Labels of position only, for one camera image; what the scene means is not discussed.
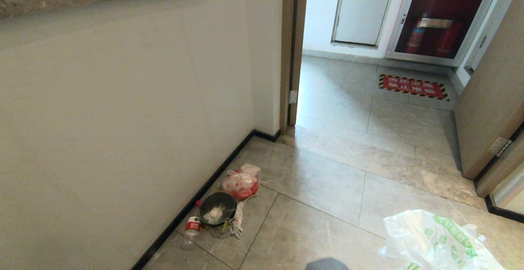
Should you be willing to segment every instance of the red fire extinguisher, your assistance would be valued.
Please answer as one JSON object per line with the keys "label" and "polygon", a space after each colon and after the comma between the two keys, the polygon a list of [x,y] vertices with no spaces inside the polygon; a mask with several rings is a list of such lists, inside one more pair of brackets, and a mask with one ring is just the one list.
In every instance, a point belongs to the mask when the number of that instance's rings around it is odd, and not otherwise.
{"label": "red fire extinguisher", "polygon": [[460,29],[462,28],[462,22],[455,22],[450,29],[442,34],[438,46],[436,47],[436,56],[446,58],[451,52],[453,43],[455,42],[457,36],[459,36]]}
{"label": "red fire extinguisher", "polygon": [[424,27],[419,27],[420,22],[421,19],[417,20],[417,22],[415,23],[415,27],[411,32],[411,36],[409,37],[408,46],[406,48],[406,53],[408,54],[416,54],[420,48],[422,37],[424,36],[425,32]]}

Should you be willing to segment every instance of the plastic bag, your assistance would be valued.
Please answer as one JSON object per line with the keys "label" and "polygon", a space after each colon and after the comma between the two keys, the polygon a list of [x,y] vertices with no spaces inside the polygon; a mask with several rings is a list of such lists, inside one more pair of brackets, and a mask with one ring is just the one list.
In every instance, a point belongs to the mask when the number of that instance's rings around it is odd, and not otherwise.
{"label": "plastic bag", "polygon": [[458,226],[424,210],[384,218],[388,236],[383,258],[407,262],[406,270],[504,270],[477,236],[477,226]]}
{"label": "plastic bag", "polygon": [[222,181],[221,189],[237,200],[244,200],[258,192],[260,186],[260,168],[252,164],[244,164],[236,171],[228,171]]}

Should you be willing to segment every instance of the black bowl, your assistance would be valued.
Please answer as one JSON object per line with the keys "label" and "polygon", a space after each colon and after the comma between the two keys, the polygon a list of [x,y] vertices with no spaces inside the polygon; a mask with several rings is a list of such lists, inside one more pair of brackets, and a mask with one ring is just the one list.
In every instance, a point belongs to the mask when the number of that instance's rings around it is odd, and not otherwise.
{"label": "black bowl", "polygon": [[[204,216],[213,210],[214,208],[223,207],[223,213],[221,218],[216,222],[209,222],[204,218]],[[236,201],[229,193],[226,192],[217,192],[208,196],[200,205],[199,215],[200,220],[208,225],[219,225],[224,223],[227,219],[231,218],[236,210]]]}

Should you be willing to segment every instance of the tile floor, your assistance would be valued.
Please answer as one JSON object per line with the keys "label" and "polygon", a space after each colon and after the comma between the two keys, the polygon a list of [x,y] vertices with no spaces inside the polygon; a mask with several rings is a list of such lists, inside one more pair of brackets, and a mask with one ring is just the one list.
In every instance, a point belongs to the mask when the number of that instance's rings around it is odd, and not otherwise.
{"label": "tile floor", "polygon": [[[378,89],[380,74],[444,83],[451,101]],[[244,237],[203,232],[184,252],[180,225],[146,269],[395,270],[403,263],[377,256],[382,219],[410,209],[477,225],[506,269],[524,269],[524,224],[489,214],[461,177],[447,77],[304,57],[300,82],[296,127],[277,143],[251,139],[230,165],[262,167]]]}

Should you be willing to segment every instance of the white wall cabinet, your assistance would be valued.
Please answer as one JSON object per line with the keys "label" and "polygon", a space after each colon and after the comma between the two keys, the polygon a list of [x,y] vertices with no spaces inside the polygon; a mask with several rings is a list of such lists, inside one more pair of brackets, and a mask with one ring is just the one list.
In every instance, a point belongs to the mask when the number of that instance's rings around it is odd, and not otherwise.
{"label": "white wall cabinet", "polygon": [[341,0],[337,42],[376,45],[389,0]]}

